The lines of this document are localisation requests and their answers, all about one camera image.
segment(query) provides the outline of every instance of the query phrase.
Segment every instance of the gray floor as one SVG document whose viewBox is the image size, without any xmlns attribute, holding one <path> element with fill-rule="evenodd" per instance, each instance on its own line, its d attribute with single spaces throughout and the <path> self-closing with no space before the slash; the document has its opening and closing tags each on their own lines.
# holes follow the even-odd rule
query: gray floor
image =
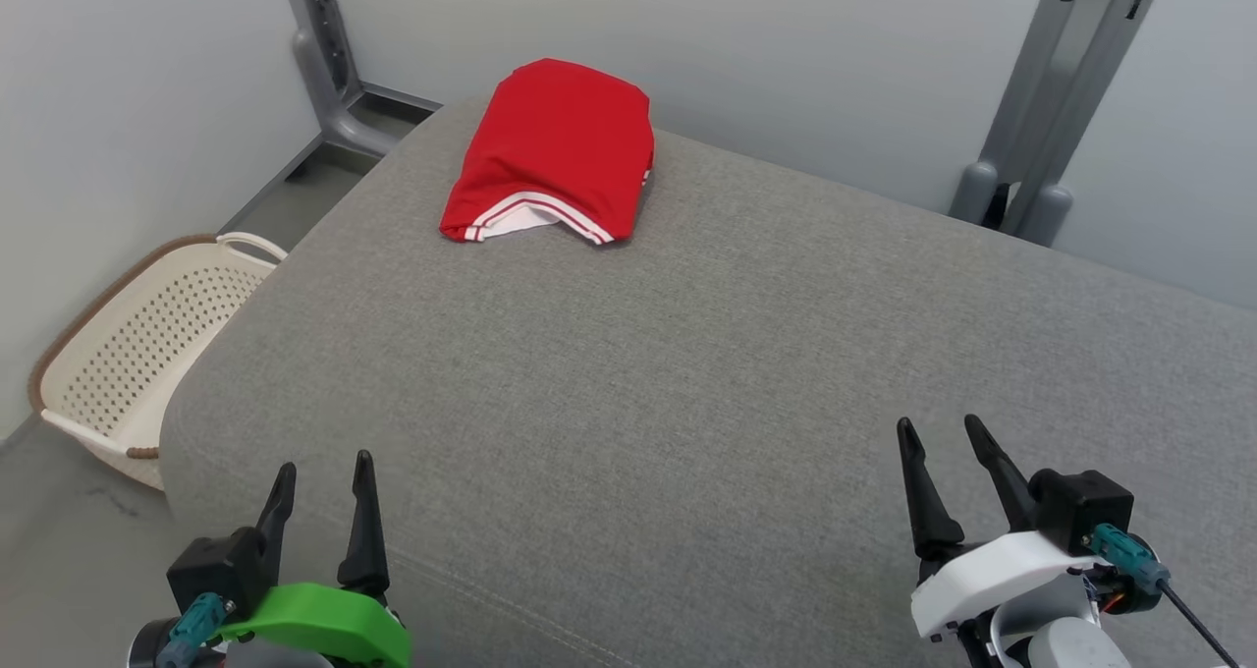
<svg viewBox="0 0 1257 668">
<path fill-rule="evenodd" d="M 375 108 L 354 112 L 397 136 L 417 122 L 412 113 Z M 255 200 L 235 229 L 292 249 L 368 167 L 319 148 Z M 176 613 L 166 567 L 194 533 L 177 527 L 161 493 L 38 418 L 28 420 L 0 442 L 0 663 L 124 664 L 136 632 Z"/>
</svg>

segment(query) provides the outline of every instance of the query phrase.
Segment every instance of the white striped trim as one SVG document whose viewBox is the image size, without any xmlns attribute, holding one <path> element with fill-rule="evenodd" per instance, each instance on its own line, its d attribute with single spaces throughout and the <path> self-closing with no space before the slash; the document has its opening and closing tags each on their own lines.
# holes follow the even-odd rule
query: white striped trim
<svg viewBox="0 0 1257 668">
<path fill-rule="evenodd" d="M 507 199 L 494 204 L 486 209 L 484 214 L 476 216 L 475 221 L 471 221 L 471 225 L 468 226 L 465 238 L 468 240 L 483 242 L 486 238 L 499 235 L 491 233 L 494 224 L 498 224 L 520 209 L 535 209 L 538 211 L 544 211 L 551 216 L 564 221 L 564 224 L 569 225 L 572 230 L 593 243 L 602 244 L 615 240 L 611 238 L 611 234 L 606 231 L 606 229 L 581 213 L 578 208 L 572 206 L 562 199 L 556 199 L 548 194 L 538 192 L 538 190 L 517 190 L 515 194 L 512 194 Z"/>
</svg>

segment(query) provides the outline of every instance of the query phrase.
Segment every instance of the white wall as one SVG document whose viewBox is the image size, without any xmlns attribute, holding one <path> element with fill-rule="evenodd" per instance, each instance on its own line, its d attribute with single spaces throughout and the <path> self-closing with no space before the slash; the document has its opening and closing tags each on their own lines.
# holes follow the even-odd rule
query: white wall
<svg viewBox="0 0 1257 668">
<path fill-rule="evenodd" d="M 1257 6 L 1155 0 L 1061 180 L 1055 248 L 1257 309 Z"/>
<path fill-rule="evenodd" d="M 656 127 L 944 211 L 1037 0 L 339 0 L 365 81 L 450 103 L 559 57 Z"/>
<path fill-rule="evenodd" d="M 0 0 L 0 438 L 84 304 L 318 135 L 294 30 L 288 0 Z"/>
</svg>

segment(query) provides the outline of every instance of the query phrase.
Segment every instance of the red folded shirt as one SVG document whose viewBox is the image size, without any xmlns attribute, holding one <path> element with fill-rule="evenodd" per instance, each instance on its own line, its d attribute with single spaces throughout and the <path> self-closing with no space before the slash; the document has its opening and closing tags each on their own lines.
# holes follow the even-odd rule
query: red folded shirt
<svg viewBox="0 0 1257 668">
<path fill-rule="evenodd" d="M 655 156 L 650 99 L 568 60 L 498 84 L 450 192 L 441 233 L 458 242 L 564 221 L 596 244 L 632 235 Z"/>
</svg>

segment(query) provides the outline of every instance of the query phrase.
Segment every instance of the black cable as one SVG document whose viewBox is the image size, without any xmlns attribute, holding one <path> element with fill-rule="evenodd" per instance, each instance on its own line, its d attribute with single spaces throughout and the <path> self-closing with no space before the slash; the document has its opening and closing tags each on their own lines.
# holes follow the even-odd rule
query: black cable
<svg viewBox="0 0 1257 668">
<path fill-rule="evenodd" d="M 1192 624 L 1192 626 L 1200 633 L 1200 637 L 1209 644 L 1209 648 L 1212 648 L 1218 655 L 1221 655 L 1222 660 L 1229 668 L 1239 668 L 1239 664 L 1236 663 L 1236 659 L 1231 658 L 1231 654 L 1227 653 L 1227 649 L 1222 648 L 1222 644 L 1218 643 L 1216 638 L 1213 638 L 1213 634 L 1209 633 L 1209 629 L 1204 628 L 1204 624 L 1200 621 L 1200 619 L 1198 619 L 1197 615 L 1193 614 L 1192 610 L 1187 608 L 1187 604 L 1184 604 L 1183 600 L 1179 599 L 1178 594 L 1175 594 L 1174 590 L 1170 589 L 1170 584 L 1166 580 L 1156 580 L 1156 587 L 1160 589 L 1161 593 L 1169 598 L 1170 603 L 1173 603 L 1179 611 L 1182 611 L 1183 616 L 1188 620 L 1188 623 Z"/>
</svg>

